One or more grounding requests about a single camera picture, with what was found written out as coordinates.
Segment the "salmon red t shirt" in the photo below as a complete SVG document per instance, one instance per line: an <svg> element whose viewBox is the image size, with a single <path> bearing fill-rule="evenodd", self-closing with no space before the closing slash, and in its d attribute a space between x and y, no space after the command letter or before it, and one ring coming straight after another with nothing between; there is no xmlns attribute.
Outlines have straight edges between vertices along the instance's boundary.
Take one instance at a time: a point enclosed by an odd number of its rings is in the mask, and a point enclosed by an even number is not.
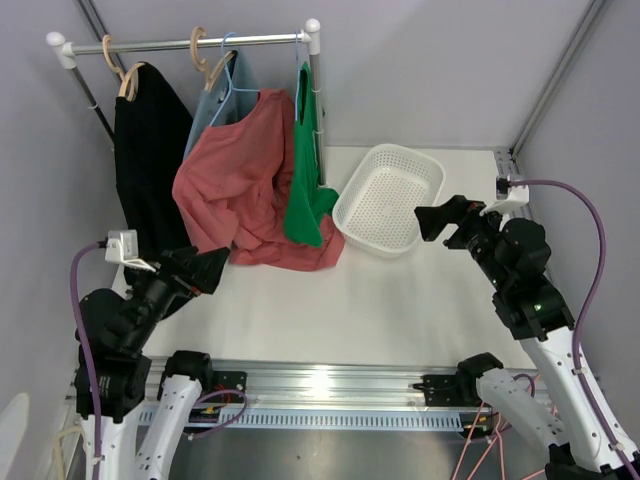
<svg viewBox="0 0 640 480"><path fill-rule="evenodd" d="M263 89L240 121L205 127L178 169L172 196L191 243L202 252L230 248L235 265L336 266L345 240L329 217L319 246L285 235L293 172L294 103L283 90Z"/></svg>

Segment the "green t shirt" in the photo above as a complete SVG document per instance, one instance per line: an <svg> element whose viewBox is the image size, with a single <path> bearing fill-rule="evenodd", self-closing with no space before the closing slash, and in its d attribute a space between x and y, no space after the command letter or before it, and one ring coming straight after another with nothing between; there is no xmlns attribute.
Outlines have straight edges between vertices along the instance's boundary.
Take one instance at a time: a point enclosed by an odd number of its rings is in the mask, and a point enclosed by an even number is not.
<svg viewBox="0 0 640 480"><path fill-rule="evenodd" d="M294 169L284 217L286 237L297 244L321 247L321 223L326 215L332 213L337 199L338 193L335 190L320 186L320 170L318 177L312 178L296 169L294 142Z"/></svg>

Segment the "black t shirt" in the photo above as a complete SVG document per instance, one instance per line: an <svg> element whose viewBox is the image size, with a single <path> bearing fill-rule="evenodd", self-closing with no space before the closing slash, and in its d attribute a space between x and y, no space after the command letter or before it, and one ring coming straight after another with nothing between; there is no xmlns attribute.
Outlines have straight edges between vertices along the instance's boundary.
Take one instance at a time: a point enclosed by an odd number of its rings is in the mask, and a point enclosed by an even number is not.
<svg viewBox="0 0 640 480"><path fill-rule="evenodd" d="M193 117L153 65L141 63L135 73L135 97L115 104L116 190L140 252L160 254L190 245L172 188Z"/></svg>

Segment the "grey blue t shirt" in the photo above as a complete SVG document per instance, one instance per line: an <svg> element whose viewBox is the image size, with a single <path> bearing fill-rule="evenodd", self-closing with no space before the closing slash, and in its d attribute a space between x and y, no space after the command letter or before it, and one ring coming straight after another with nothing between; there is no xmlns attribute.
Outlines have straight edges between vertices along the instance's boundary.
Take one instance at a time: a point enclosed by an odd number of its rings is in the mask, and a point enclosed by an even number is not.
<svg viewBox="0 0 640 480"><path fill-rule="evenodd" d="M212 75L211 88L200 92L183 159L189 156L206 127L237 123L256 106L256 82L241 49L227 51Z"/></svg>

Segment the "light blue wire hanger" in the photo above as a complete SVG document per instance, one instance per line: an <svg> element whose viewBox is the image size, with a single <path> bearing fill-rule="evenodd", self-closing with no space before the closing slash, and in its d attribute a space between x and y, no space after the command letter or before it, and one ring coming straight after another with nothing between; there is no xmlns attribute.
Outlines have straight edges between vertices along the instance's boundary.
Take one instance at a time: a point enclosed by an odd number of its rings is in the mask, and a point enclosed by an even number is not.
<svg viewBox="0 0 640 480"><path fill-rule="evenodd" d="M208 93L206 125L226 126L245 119L256 107L259 88L250 71L243 50L240 47L220 47L221 57L231 50L237 52L234 61L224 67L212 91Z"/></svg>
<svg viewBox="0 0 640 480"><path fill-rule="evenodd" d="M316 100L312 90L311 70L302 62L302 42L295 40L296 88L294 96L294 142L296 169L318 177L318 161L314 130L317 128Z"/></svg>

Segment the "beige wooden hanger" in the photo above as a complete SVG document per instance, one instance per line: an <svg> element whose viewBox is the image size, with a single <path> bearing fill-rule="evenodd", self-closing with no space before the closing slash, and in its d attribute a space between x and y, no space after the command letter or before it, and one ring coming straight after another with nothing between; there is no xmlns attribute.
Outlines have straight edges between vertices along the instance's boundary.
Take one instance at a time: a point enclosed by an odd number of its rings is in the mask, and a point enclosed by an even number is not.
<svg viewBox="0 0 640 480"><path fill-rule="evenodd" d="M120 89L118 93L119 98L124 98L128 102L133 102L136 98L138 91L138 82L139 82L139 69L143 66L142 62L135 63L131 68L124 72L124 70L117 66L111 58L110 46L111 46L112 37L109 34L103 36L101 44L102 44L102 53L105 59L105 62L109 69L118 77L120 80Z"/></svg>
<svg viewBox="0 0 640 480"><path fill-rule="evenodd" d="M230 61L235 60L237 52L235 50L231 50L224 53L216 65L211 67L208 60L200 56L198 50L198 42L205 36L205 29L201 26L196 26L190 35L189 50L195 68L205 75L204 90L210 93L220 75L223 73L224 67L227 66Z"/></svg>

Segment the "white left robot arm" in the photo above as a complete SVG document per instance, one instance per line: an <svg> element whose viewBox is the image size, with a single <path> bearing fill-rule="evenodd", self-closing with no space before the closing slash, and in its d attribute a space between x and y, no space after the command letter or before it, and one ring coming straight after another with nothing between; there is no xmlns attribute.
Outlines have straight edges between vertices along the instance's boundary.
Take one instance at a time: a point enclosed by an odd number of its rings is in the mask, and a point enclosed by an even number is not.
<svg viewBox="0 0 640 480"><path fill-rule="evenodd" d="M110 289L78 294L78 264L92 250L135 270L125 297ZM143 443L136 442L151 361L143 348L174 300L215 292L230 254L194 247L138 257L118 238L80 250L70 267L70 295L80 343L74 379L76 411L85 435L89 479L164 479L192 407L213 395L215 374L206 353L179 350L161 377L160 411Z"/></svg>

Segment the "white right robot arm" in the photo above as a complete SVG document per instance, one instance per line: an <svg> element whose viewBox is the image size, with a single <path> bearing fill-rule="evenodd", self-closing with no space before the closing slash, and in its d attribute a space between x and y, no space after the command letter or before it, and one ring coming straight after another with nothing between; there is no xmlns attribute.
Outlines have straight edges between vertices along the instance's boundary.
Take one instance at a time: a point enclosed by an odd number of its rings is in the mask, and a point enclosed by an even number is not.
<svg viewBox="0 0 640 480"><path fill-rule="evenodd" d="M606 404L574 343L577 323L545 276L551 248L544 228L525 218L504 221L484 203L462 195L440 206L419 206L415 215L426 242L455 226L445 247L468 251L490 281L498 318L534 363L558 413L551 415L490 353L458 364L458 398L488 405L540 447L549 479L638 478L639 448Z"/></svg>

